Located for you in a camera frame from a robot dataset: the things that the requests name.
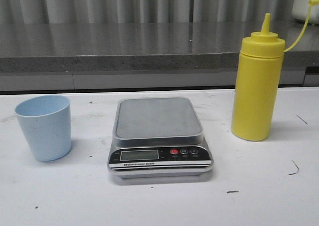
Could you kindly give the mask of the white appliance on counter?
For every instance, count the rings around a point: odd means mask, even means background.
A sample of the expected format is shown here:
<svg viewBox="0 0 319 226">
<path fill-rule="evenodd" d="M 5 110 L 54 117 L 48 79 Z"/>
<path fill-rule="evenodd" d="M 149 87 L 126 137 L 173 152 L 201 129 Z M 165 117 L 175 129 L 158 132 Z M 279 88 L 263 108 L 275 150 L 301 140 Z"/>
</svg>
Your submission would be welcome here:
<svg viewBox="0 0 319 226">
<path fill-rule="evenodd" d="M 295 21 L 305 22 L 309 9 L 309 0 L 294 0 L 292 6 L 292 18 Z"/>
</svg>

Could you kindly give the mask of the silver electronic kitchen scale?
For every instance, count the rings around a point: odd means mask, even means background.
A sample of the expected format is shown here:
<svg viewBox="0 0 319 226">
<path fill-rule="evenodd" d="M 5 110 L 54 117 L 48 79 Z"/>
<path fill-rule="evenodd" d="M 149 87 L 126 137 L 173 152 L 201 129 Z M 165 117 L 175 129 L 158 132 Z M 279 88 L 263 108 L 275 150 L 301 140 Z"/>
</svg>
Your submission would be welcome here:
<svg viewBox="0 0 319 226">
<path fill-rule="evenodd" d="M 188 98 L 134 98 L 118 103 L 107 162 L 115 176 L 197 176 L 210 171 L 213 163 Z"/>
</svg>

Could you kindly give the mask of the light blue plastic cup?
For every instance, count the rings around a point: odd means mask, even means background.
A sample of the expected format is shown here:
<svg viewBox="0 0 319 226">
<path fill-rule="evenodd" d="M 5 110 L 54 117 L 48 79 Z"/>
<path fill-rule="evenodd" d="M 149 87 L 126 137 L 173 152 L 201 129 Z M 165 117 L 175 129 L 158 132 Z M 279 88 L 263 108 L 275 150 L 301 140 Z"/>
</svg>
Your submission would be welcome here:
<svg viewBox="0 0 319 226">
<path fill-rule="evenodd" d="M 70 152 L 71 110 L 67 97 L 31 98 L 18 104 L 15 114 L 36 160 L 54 161 Z"/>
</svg>

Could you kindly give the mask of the grey stone counter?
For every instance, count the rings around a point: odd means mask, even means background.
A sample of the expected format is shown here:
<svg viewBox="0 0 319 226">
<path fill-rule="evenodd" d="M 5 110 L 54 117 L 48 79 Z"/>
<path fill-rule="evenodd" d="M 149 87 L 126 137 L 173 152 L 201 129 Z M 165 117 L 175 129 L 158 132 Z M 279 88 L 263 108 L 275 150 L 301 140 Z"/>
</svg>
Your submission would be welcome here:
<svg viewBox="0 0 319 226">
<path fill-rule="evenodd" d="M 3 24 L 0 91 L 233 88 L 241 41 L 260 21 Z"/>
</svg>

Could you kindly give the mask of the yellow squeeze bottle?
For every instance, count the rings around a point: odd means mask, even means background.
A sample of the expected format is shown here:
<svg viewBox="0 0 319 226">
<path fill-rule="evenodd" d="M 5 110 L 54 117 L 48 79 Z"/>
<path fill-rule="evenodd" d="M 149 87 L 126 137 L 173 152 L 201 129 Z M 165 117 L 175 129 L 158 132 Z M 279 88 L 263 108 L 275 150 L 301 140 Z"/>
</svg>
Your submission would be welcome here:
<svg viewBox="0 0 319 226">
<path fill-rule="evenodd" d="M 260 31 L 243 38 L 231 122 L 235 136 L 248 141 L 262 141 L 269 136 L 284 54 L 300 41 L 311 9 L 318 3 L 319 0 L 309 0 L 304 26 L 289 47 L 277 33 L 270 31 L 270 13 L 265 14 Z"/>
</svg>

